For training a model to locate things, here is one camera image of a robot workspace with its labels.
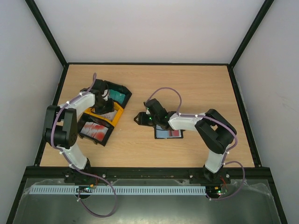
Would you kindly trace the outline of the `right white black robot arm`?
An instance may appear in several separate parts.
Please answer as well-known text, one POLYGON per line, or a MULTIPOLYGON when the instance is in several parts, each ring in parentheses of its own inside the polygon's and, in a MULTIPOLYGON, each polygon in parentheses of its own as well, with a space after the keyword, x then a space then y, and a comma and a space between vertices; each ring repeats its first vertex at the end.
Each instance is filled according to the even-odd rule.
POLYGON ((168 112, 158 100, 144 103, 146 111, 139 112, 134 122, 140 126, 159 126, 163 131, 196 131, 209 149, 208 158, 203 166, 203 176, 213 183, 220 177, 229 151, 237 145, 236 129, 215 109, 206 113, 183 114, 168 112))

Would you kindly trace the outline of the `red white credit card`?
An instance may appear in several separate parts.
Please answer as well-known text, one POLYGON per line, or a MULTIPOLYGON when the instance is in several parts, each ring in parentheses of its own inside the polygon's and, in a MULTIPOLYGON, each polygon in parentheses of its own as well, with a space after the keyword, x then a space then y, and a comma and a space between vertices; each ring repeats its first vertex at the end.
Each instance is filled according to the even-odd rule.
POLYGON ((181 138, 182 132, 181 130, 170 130, 169 131, 169 138, 181 138))

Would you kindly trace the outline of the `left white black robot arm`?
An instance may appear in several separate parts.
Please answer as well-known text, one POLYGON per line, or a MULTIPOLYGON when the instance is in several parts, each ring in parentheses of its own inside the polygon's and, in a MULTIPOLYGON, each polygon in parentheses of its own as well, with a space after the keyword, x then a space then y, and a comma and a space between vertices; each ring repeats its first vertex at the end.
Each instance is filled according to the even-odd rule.
POLYGON ((106 81, 95 79, 89 88, 83 88, 75 98, 61 105, 50 105, 46 110, 43 138, 67 160, 69 167, 84 170, 89 163, 77 144, 78 116, 92 108, 96 114, 112 112, 106 81))

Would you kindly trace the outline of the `black card holder wallet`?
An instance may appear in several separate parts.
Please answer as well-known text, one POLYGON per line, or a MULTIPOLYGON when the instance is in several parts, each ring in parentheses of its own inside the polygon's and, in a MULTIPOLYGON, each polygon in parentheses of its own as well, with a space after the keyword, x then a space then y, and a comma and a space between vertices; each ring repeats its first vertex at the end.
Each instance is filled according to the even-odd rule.
POLYGON ((156 125, 154 127, 154 136, 155 136, 155 139, 172 139, 172 138, 169 138, 169 130, 164 130, 159 125, 156 125))

